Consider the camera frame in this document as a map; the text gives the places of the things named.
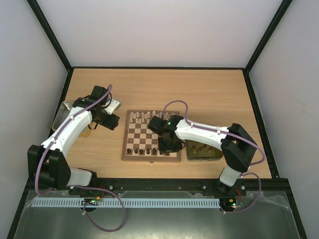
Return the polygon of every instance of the purple cable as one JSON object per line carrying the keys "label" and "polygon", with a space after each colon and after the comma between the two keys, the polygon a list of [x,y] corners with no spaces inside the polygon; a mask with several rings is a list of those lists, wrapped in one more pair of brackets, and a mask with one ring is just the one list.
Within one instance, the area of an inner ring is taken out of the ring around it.
{"label": "purple cable", "polygon": [[199,125],[195,125],[195,124],[191,125],[191,123],[190,123],[190,122],[188,121],[188,119],[187,119],[188,105],[187,105],[187,103],[186,103],[185,101],[176,100],[176,101],[169,102],[169,103],[164,107],[162,117],[163,117],[164,114],[165,114],[166,108],[167,108],[169,105],[171,105],[171,104],[173,104],[173,103],[176,103],[176,102],[181,102],[181,103],[183,103],[183,104],[186,106],[184,119],[185,119],[185,122],[186,122],[189,126],[194,127],[194,128],[203,129],[203,130],[212,131],[212,132],[215,132],[215,133],[217,133],[217,132],[219,131],[219,132],[222,133],[222,134],[226,134],[226,135],[232,136],[232,137],[234,137],[234,138],[240,139],[241,141],[244,141],[245,143],[250,144],[251,146],[255,147],[256,149],[258,149],[258,150],[261,152],[261,154],[263,155],[263,158],[262,158],[260,161],[258,161],[258,162],[251,163],[250,166],[256,165],[256,164],[260,164],[260,163],[262,163],[262,162],[265,161],[265,159],[266,159],[266,154],[265,154],[265,152],[262,150],[262,148],[260,148],[258,145],[254,144],[253,142],[251,142],[251,141],[249,141],[249,140],[247,140],[247,139],[245,139],[245,138],[243,138],[243,137],[241,137],[241,136],[238,136],[238,135],[236,135],[236,134],[234,134],[234,133],[229,133],[229,132],[226,132],[226,131],[214,129],[214,128],[206,128],[206,127],[199,126]]}
{"label": "purple cable", "polygon": [[258,179],[258,182],[259,182],[259,189],[258,189],[258,194],[257,194],[257,197],[255,198],[255,200],[252,202],[252,204],[250,204],[248,207],[242,209],[242,210],[239,210],[239,211],[234,211],[234,212],[226,212],[224,211],[221,207],[220,207],[220,210],[224,213],[224,214],[234,214],[234,213],[242,213],[248,209],[250,209],[258,200],[259,196],[260,196],[260,193],[261,193],[261,180],[260,180],[260,177],[256,174],[256,173],[245,173],[243,174],[242,176],[247,176],[247,175],[255,175]]}
{"label": "purple cable", "polygon": [[39,191],[39,176],[40,176],[40,171],[41,171],[41,166],[43,164],[43,161],[45,159],[45,156],[46,154],[48,153],[50,147],[53,145],[53,141],[48,145],[48,147],[45,149],[40,161],[39,161],[39,164],[38,164],[38,168],[36,170],[36,174],[35,174],[35,180],[34,180],[34,189],[35,189],[35,192],[37,193],[37,195],[43,195],[45,193],[47,193],[48,191],[50,191],[52,188],[48,188],[47,190],[45,190],[43,193],[40,193]]}
{"label": "purple cable", "polygon": [[119,229],[121,229],[121,228],[124,226],[124,224],[125,224],[125,222],[126,222],[126,219],[127,219],[127,212],[126,212],[126,208],[124,207],[123,201],[120,199],[120,197],[119,197],[118,195],[116,195],[115,193],[113,193],[113,192],[111,192],[111,191],[109,191],[109,190],[103,189],[103,188],[90,188],[90,187],[83,187],[83,186],[74,186],[74,187],[76,187],[76,188],[81,188],[81,189],[99,190],[99,191],[107,192],[107,193],[113,195],[114,197],[116,197],[116,198],[119,200],[119,202],[120,202],[120,204],[121,204],[121,206],[122,206],[122,208],[123,208],[124,214],[123,214],[123,220],[122,220],[121,224],[120,224],[117,228],[110,230],[110,229],[105,229],[105,228],[100,227],[99,225],[97,225],[97,224],[90,218],[90,216],[88,215],[88,213],[85,211],[85,208],[86,208],[86,206],[87,206],[87,204],[88,204],[88,203],[86,203],[86,204],[84,205],[84,207],[83,207],[83,211],[85,212],[86,217],[90,220],[90,222],[92,223],[93,226],[95,226],[97,229],[99,229],[99,230],[101,230],[101,231],[104,231],[104,232],[106,232],[106,233],[116,232],[116,231],[118,231]]}
{"label": "purple cable", "polygon": [[[109,93],[111,92],[111,89],[112,89],[112,85],[110,84],[108,86],[108,90],[107,92],[100,98],[98,99],[96,102],[94,102],[93,104],[89,105],[88,107],[80,110],[79,112],[75,113],[73,115],[73,118],[77,117],[79,114],[89,110],[90,108],[94,107],[95,105],[97,105],[99,102],[101,102],[105,97],[107,97],[109,95]],[[61,129],[56,133],[55,137],[54,137],[54,140],[57,140],[58,137],[60,136],[60,134],[64,131],[64,129],[68,126],[68,124],[72,121],[72,119],[70,118],[67,122],[65,122],[65,124],[61,127]],[[53,141],[48,145],[48,147],[45,149],[45,151],[43,152],[42,154],[42,157],[39,161],[39,164],[38,164],[38,168],[36,170],[36,174],[35,174],[35,181],[34,181],[34,189],[37,193],[37,195],[43,195],[44,193],[47,193],[48,191],[50,191],[52,188],[48,188],[47,190],[45,190],[43,193],[41,193],[39,191],[39,176],[40,176],[40,171],[41,171],[41,167],[42,167],[42,164],[44,162],[44,159],[49,151],[49,149],[51,148],[51,146],[53,145]]]}

